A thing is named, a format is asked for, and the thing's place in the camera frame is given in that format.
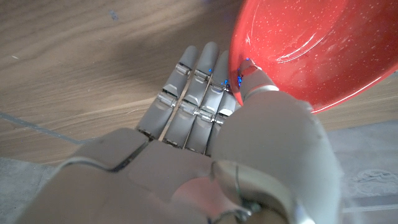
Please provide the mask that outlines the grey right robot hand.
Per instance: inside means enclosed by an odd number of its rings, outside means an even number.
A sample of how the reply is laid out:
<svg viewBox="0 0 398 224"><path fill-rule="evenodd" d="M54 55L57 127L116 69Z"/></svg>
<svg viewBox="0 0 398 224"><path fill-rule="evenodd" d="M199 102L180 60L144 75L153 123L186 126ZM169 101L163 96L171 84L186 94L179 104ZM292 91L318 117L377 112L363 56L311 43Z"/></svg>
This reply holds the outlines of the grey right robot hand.
<svg viewBox="0 0 398 224"><path fill-rule="evenodd" d="M340 223L341 171L312 107L251 59L189 46L132 129L84 144L18 223Z"/></svg>

